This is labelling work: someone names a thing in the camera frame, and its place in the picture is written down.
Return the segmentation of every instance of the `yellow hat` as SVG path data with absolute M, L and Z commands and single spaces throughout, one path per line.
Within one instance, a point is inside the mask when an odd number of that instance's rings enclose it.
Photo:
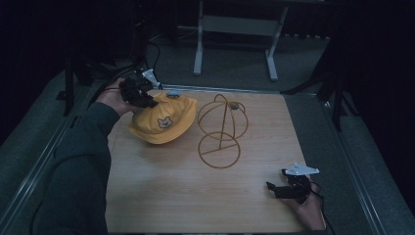
M 183 95 L 167 96 L 162 92 L 154 97 L 158 104 L 132 117 L 128 129 L 152 144 L 163 144 L 183 134 L 193 123 L 197 100 Z

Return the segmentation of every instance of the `sleeve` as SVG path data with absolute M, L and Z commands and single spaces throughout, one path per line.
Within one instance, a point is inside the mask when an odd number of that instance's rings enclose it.
M 111 107 L 94 103 L 69 130 L 55 152 L 36 234 L 108 234 L 108 135 L 118 120 Z

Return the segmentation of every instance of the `hand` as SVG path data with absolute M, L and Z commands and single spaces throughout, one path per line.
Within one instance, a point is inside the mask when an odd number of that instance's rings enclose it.
M 120 117 L 130 111 L 134 112 L 139 109 L 122 100 L 119 84 L 124 80 L 124 78 L 118 78 L 113 84 L 109 85 L 96 100 L 96 102 L 106 104 L 113 108 Z
M 318 186 L 311 183 L 311 189 L 312 191 L 317 192 Z M 321 211 L 322 202 L 313 193 L 308 195 L 303 204 L 299 204 L 295 199 L 282 199 L 282 201 L 294 210 L 301 223 L 308 229 L 326 229 L 326 222 L 324 221 L 323 213 Z

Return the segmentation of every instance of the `handheld controller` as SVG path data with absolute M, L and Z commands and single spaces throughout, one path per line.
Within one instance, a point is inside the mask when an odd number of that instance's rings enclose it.
M 121 90 L 122 99 L 131 105 L 152 108 L 158 104 L 151 95 L 147 94 L 148 91 L 153 89 L 153 84 L 144 77 L 128 77 L 119 84 L 119 89 Z
M 276 187 L 270 182 L 266 182 L 269 190 L 274 191 L 278 199 L 295 199 L 299 204 L 303 204 L 311 192 L 311 183 L 305 175 L 290 175 L 286 169 L 282 169 L 290 186 Z

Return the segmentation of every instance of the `wooden board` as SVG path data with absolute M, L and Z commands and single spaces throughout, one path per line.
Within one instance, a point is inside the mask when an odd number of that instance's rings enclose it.
M 213 102 L 216 94 L 219 93 L 182 91 L 182 95 L 198 100 L 198 111 Z M 249 120 L 246 133 L 237 139 L 240 158 L 228 168 L 210 167 L 200 158 L 198 146 L 205 134 L 198 126 L 198 117 L 183 135 L 162 145 L 148 144 L 128 131 L 132 114 L 123 116 L 115 125 L 109 136 L 113 164 L 106 217 L 110 232 L 270 233 L 303 230 L 293 212 L 275 199 L 265 184 L 270 181 L 285 186 L 281 169 L 294 163 L 305 164 L 284 98 L 276 94 L 220 94 L 228 101 L 240 102 Z M 202 121 L 207 131 L 221 130 L 224 109 L 216 110 L 209 112 Z M 234 112 L 236 135 L 245 126 L 242 113 L 237 111 Z M 232 126 L 230 123 L 225 120 L 226 132 L 229 132 L 227 126 Z M 219 143 L 210 137 L 202 142 L 202 148 L 209 148 L 205 144 Z M 219 152 L 230 163 L 238 156 L 237 147 Z M 214 158 L 205 156 L 207 161 L 216 161 Z

